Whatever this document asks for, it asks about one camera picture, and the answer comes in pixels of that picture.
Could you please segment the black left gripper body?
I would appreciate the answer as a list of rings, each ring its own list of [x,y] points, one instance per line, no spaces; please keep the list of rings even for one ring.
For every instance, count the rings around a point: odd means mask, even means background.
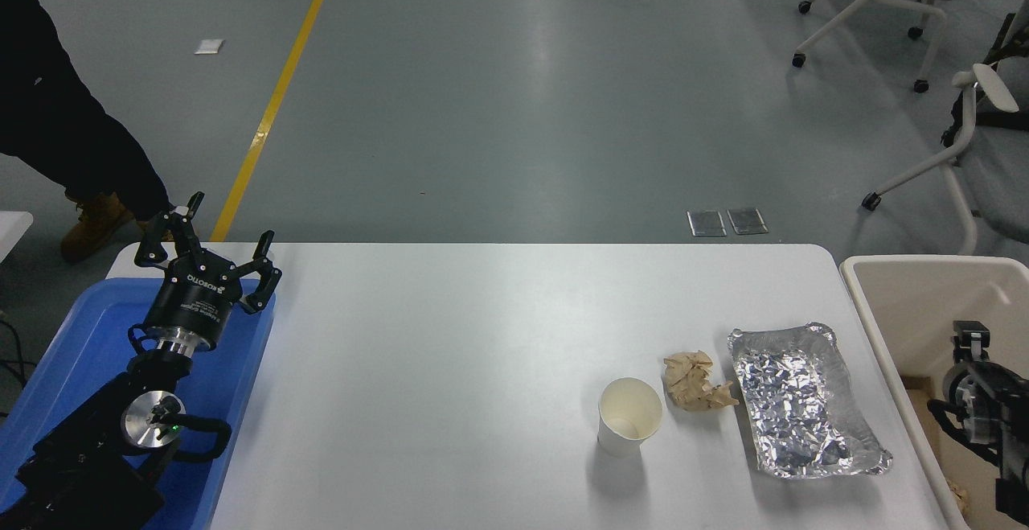
[[[241,281],[229,276],[235,267],[209,250],[203,251],[202,264],[190,256],[173,259],[145,317],[145,339],[173,342],[184,335],[196,349],[215,349],[242,297]]]

